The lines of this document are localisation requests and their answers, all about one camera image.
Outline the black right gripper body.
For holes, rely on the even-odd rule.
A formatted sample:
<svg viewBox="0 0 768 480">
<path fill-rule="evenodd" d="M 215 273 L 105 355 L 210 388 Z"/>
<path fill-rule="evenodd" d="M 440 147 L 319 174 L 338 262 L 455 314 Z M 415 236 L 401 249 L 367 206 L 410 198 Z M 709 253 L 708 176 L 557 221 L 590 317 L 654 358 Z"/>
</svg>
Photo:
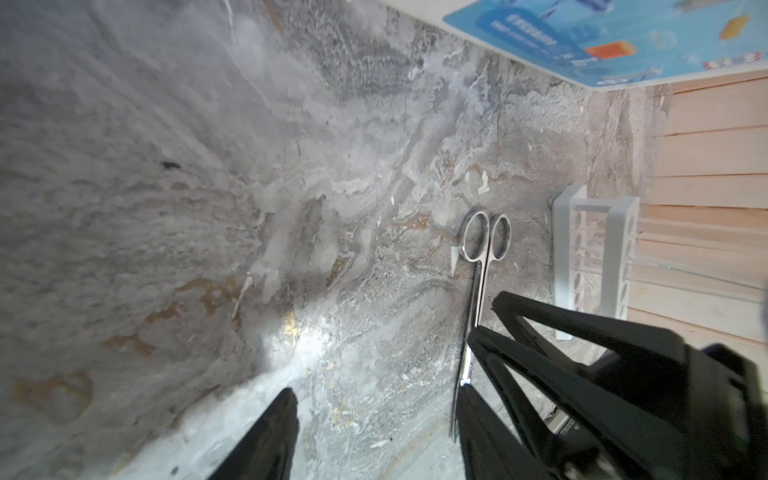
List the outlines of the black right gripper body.
<svg viewBox="0 0 768 480">
<path fill-rule="evenodd" d="M 657 474 L 550 474 L 557 479 L 764 479 L 767 415 L 756 365 L 722 344 L 686 345 L 687 363 L 621 358 L 607 350 L 569 372 L 657 418 Z"/>
</svg>

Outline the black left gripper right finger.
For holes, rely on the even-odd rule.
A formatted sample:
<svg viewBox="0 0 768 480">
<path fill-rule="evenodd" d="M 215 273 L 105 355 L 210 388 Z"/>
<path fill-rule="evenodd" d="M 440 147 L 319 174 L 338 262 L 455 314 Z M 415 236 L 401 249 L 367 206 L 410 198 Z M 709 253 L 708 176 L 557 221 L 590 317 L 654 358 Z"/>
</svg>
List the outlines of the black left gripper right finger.
<svg viewBox="0 0 768 480">
<path fill-rule="evenodd" d="M 458 393 L 459 440 L 467 479 L 550 479 L 473 386 Z"/>
</svg>

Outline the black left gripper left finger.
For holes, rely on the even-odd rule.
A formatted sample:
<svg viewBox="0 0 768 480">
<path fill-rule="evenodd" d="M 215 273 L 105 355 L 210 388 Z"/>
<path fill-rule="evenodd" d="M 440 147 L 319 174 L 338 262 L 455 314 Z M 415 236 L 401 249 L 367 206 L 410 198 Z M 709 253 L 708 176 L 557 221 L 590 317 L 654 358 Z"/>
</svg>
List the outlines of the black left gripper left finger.
<svg viewBox="0 0 768 480">
<path fill-rule="evenodd" d="M 299 433 L 298 401 L 283 389 L 209 480 L 288 480 Z"/>
</svg>

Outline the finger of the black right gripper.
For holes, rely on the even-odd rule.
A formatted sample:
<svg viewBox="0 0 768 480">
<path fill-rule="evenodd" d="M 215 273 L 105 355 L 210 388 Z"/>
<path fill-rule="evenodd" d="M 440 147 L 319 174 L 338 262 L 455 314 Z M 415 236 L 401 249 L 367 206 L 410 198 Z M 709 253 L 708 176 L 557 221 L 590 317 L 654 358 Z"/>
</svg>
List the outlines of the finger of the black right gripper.
<svg viewBox="0 0 768 480">
<path fill-rule="evenodd" d="M 468 345 L 502 398 L 515 426 L 511 433 L 549 474 L 659 473 L 659 455 L 651 446 L 657 418 L 485 327 L 470 334 Z M 579 429 L 567 436 L 552 432 L 517 375 L 553 400 Z"/>
<path fill-rule="evenodd" d="M 586 367 L 541 337 L 530 321 L 588 340 L 631 361 L 687 363 L 685 342 L 667 329 L 572 311 L 506 291 L 495 297 L 492 310 L 517 342 L 569 372 L 584 372 Z"/>
</svg>

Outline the white test tube rack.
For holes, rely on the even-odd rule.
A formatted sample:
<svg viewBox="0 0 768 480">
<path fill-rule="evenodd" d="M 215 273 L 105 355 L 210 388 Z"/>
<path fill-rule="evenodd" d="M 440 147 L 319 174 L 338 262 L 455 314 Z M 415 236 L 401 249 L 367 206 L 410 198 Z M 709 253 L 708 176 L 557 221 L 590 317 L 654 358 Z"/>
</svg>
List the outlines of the white test tube rack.
<svg viewBox="0 0 768 480">
<path fill-rule="evenodd" d="M 553 298 L 557 307 L 589 310 L 588 293 L 599 291 L 599 314 L 628 317 L 630 261 L 639 224 L 640 199 L 596 199 L 587 186 L 571 184 L 552 204 Z"/>
</svg>

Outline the white plastic storage bin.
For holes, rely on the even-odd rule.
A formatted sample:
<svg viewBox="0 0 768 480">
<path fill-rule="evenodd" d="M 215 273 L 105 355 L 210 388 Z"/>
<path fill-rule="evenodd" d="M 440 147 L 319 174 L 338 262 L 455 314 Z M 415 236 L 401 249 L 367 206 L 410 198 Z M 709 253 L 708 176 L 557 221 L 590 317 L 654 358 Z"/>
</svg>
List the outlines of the white plastic storage bin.
<svg viewBox="0 0 768 480">
<path fill-rule="evenodd" d="M 390 1 L 388 7 L 597 91 L 767 67 L 764 1 Z"/>
</svg>

